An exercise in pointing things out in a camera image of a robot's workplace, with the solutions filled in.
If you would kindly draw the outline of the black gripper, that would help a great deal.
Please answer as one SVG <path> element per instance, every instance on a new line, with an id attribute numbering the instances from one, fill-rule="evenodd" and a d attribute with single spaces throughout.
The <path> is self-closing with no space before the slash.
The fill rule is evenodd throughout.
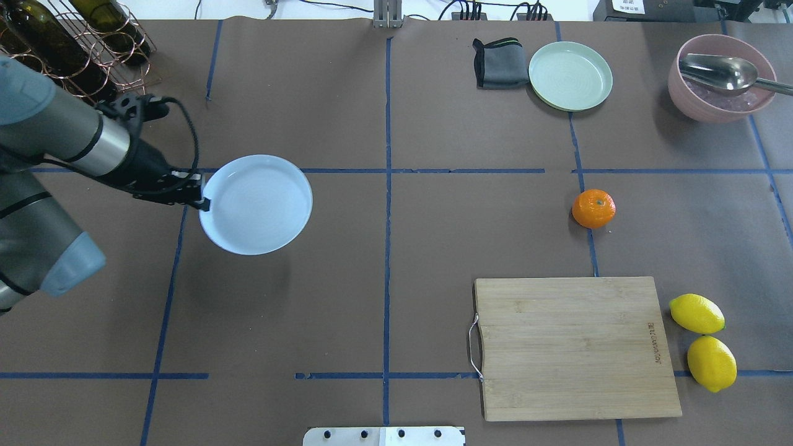
<path id="1" fill-rule="evenodd" d="M 198 171 L 199 160 L 200 150 L 195 147 L 189 167 L 174 167 L 152 145 L 136 143 L 121 166 L 121 185 L 139 199 L 204 208 L 204 177 Z"/>

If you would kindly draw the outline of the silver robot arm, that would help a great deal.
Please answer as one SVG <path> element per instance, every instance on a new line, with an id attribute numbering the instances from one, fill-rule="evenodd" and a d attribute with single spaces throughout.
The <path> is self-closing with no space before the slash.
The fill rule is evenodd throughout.
<path id="1" fill-rule="evenodd" d="M 170 105 L 184 114 L 193 160 L 178 168 L 142 138 Z M 1 309 L 26 297 L 61 296 L 104 268 L 107 257 L 43 182 L 45 165 L 162 205 L 208 211 L 195 125 L 177 99 L 124 94 L 85 104 L 44 74 L 2 57 Z"/>

